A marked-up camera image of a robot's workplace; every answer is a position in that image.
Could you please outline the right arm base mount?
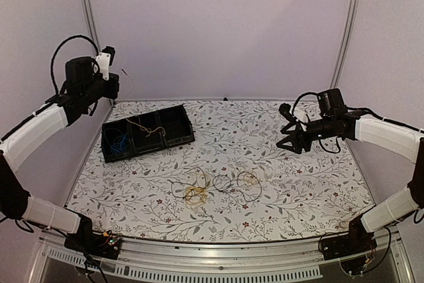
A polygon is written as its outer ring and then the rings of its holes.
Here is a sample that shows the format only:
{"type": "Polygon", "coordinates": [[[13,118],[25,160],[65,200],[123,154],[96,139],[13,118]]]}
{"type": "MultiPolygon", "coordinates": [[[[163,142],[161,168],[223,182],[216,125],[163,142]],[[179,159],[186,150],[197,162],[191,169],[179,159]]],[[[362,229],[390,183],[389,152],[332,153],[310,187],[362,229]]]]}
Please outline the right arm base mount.
{"type": "Polygon", "coordinates": [[[348,233],[325,233],[318,242],[318,249],[325,260],[351,256],[372,251],[377,247],[373,233],[363,226],[350,227],[348,233]]]}

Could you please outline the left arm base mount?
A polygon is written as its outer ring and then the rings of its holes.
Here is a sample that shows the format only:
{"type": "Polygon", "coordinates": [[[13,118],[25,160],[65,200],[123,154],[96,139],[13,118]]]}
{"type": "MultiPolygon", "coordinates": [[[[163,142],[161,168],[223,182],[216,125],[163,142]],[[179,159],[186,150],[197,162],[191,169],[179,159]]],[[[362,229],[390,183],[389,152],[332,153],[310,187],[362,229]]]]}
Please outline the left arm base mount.
{"type": "Polygon", "coordinates": [[[117,260],[121,251],[122,235],[106,231],[103,233],[69,234],[66,237],[64,246],[67,249],[81,253],[87,253],[91,256],[117,260]]]}

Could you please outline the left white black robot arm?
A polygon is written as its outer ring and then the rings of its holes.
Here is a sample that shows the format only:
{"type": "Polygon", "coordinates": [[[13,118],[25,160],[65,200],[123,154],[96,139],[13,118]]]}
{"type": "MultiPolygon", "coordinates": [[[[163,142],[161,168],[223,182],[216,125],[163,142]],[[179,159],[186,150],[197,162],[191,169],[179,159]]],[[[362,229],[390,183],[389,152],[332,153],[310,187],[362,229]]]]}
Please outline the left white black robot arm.
{"type": "Polygon", "coordinates": [[[119,76],[109,71],[115,49],[95,49],[95,56],[65,64],[66,79],[54,95],[1,137],[1,213],[4,220],[26,221],[64,233],[85,253],[99,245],[90,218],[30,194],[15,176],[24,161],[50,137],[92,116],[100,99],[116,99],[119,76]]]}

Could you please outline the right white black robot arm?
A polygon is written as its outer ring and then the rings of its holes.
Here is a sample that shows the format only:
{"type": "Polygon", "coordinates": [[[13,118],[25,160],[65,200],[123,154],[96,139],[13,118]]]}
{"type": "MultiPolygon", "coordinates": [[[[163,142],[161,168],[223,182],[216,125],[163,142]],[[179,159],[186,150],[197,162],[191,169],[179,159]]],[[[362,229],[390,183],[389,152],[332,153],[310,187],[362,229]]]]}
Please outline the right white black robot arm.
{"type": "Polygon", "coordinates": [[[288,123],[281,130],[285,137],[277,142],[278,148],[301,154],[309,152],[314,141],[334,137],[379,146],[415,166],[405,188],[349,223],[342,245],[347,253],[356,254],[375,231],[423,209],[423,129],[379,116],[367,107],[348,107],[338,88],[314,96],[319,104],[318,120],[296,111],[295,105],[280,105],[279,112],[288,123]]]}

